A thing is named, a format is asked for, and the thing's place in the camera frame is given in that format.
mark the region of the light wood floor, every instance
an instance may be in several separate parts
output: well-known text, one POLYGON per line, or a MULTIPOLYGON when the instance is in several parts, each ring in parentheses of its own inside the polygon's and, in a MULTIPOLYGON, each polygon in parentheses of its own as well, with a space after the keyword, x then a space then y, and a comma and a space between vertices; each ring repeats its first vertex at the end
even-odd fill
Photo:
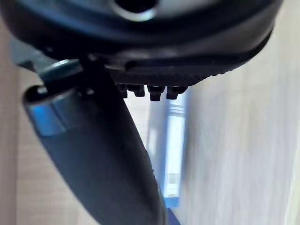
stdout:
MULTIPOLYGON (((285 0, 267 47, 193 87, 182 225, 299 225, 300 1, 285 0)), ((37 82, 20 72, 20 92, 37 82)), ((129 98, 145 141, 149 97, 129 98)), ((19 115, 18 225, 94 225, 19 115)))

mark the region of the black plastic handle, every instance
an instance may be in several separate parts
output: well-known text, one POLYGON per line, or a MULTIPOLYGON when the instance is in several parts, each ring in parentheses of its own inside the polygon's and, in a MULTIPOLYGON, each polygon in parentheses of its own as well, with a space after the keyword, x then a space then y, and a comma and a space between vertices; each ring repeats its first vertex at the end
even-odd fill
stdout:
POLYGON ((103 101, 32 87, 23 104, 59 172, 101 225, 164 225, 149 155, 114 87, 103 101))

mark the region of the wood grain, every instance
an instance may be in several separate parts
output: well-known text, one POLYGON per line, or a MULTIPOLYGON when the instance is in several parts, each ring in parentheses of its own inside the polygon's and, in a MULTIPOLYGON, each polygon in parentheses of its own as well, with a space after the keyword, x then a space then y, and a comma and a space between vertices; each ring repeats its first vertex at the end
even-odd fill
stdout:
MULTIPOLYGON (((183 225, 300 223, 299 14, 300 1, 286 0, 258 56, 192 88, 185 179, 176 209, 183 225)), ((35 82, 21 72, 21 90, 35 82)), ((128 101, 144 141, 147 101, 128 101)), ((18 225, 95 225, 20 112, 18 225)))
POLYGON ((0 21, 0 224, 15 225, 18 76, 9 60, 9 35, 0 21))

